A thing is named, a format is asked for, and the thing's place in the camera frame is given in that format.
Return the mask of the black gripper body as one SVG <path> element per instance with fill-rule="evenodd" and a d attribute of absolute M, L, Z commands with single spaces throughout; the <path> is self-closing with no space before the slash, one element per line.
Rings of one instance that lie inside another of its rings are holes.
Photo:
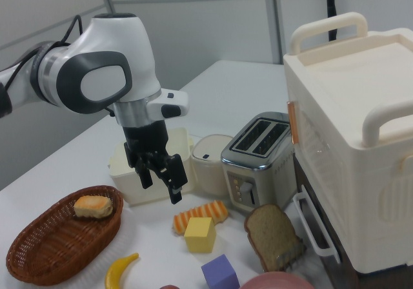
<path fill-rule="evenodd" d="M 155 121 L 139 128 L 123 127 L 128 165 L 135 168 L 141 163 L 149 168 L 166 168 L 168 133 L 164 121 Z"/>

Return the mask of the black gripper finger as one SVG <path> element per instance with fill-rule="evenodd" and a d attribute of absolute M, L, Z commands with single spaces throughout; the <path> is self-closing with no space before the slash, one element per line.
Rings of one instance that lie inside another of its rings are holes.
<path fill-rule="evenodd" d="M 143 189 L 147 189 L 153 185 L 150 170 L 146 167 L 142 157 L 137 158 L 135 163 L 135 171 L 141 180 Z"/>
<path fill-rule="evenodd" d="M 182 187 L 188 183 L 185 168 L 179 154 L 161 157 L 158 177 L 167 187 L 170 202 L 177 204 L 182 200 Z"/>

